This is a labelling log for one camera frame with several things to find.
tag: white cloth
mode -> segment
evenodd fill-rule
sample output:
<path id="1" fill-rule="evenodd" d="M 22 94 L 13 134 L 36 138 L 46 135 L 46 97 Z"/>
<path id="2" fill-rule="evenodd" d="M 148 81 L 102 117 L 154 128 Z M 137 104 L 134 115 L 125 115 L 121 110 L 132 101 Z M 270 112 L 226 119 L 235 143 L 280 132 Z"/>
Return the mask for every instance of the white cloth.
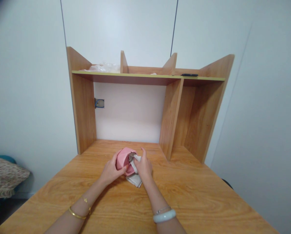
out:
<path id="1" fill-rule="evenodd" d="M 130 165 L 132 166 L 133 170 L 135 171 L 135 173 L 130 175 L 130 176 L 126 176 L 126 180 L 128 180 L 130 183 L 134 184 L 136 187 L 139 188 L 142 184 L 142 181 L 141 181 L 140 176 L 138 175 L 138 170 L 137 170 L 136 165 L 133 161 L 134 158 L 138 161 L 141 160 L 141 156 L 138 156 L 136 153 L 129 154 L 128 160 L 129 160 Z"/>

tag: gold bangle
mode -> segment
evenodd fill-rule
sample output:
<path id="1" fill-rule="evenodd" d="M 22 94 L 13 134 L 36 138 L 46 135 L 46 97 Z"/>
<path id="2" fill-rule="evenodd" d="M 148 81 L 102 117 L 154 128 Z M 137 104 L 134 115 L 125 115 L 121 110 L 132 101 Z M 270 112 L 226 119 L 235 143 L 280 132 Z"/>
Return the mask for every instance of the gold bangle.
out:
<path id="1" fill-rule="evenodd" d="M 81 197 L 83 200 L 84 200 L 84 202 L 88 205 L 88 201 L 87 201 L 87 198 L 84 198 L 84 197 Z M 88 207 L 89 207 L 89 214 L 91 215 L 91 207 L 88 205 Z"/>
<path id="2" fill-rule="evenodd" d="M 80 219 L 86 219 L 86 218 L 87 218 L 87 216 L 82 217 L 82 216 L 76 215 L 76 214 L 72 211 L 71 206 L 68 208 L 68 210 L 69 210 L 70 213 L 71 213 L 73 216 L 75 216 L 76 218 L 80 218 Z"/>

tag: wrist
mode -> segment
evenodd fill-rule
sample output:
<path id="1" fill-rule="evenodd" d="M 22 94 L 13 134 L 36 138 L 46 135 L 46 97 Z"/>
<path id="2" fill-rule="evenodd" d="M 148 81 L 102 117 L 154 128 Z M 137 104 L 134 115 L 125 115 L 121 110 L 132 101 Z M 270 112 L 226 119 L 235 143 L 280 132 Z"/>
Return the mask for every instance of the wrist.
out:
<path id="1" fill-rule="evenodd" d="M 98 187 L 101 187 L 103 189 L 105 189 L 109 183 L 107 183 L 107 181 L 105 181 L 103 178 L 99 177 L 99 179 L 97 179 L 95 181 L 95 183 L 97 184 Z"/>
<path id="2" fill-rule="evenodd" d="M 151 182 L 154 182 L 152 175 L 144 175 L 144 176 L 140 176 L 140 177 L 141 177 L 142 183 L 144 185 L 150 184 Z"/>

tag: electrical outlet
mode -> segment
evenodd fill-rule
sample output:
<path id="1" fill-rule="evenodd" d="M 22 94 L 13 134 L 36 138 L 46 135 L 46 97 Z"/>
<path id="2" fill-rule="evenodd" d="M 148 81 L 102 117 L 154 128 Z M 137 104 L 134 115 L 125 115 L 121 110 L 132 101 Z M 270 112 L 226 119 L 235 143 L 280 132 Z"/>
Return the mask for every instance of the electrical outlet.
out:
<path id="1" fill-rule="evenodd" d="M 95 108 L 104 108 L 104 99 L 94 98 Z"/>

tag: jade bangle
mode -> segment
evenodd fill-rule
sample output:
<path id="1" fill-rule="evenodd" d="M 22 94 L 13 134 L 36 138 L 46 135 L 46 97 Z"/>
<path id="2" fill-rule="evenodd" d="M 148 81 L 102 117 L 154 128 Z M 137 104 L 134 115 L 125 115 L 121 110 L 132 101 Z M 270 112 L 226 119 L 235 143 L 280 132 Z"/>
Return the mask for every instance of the jade bangle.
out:
<path id="1" fill-rule="evenodd" d="M 153 220 L 155 223 L 162 223 L 162 222 L 168 221 L 174 217 L 176 217 L 176 211 L 170 210 L 166 213 L 153 216 Z"/>

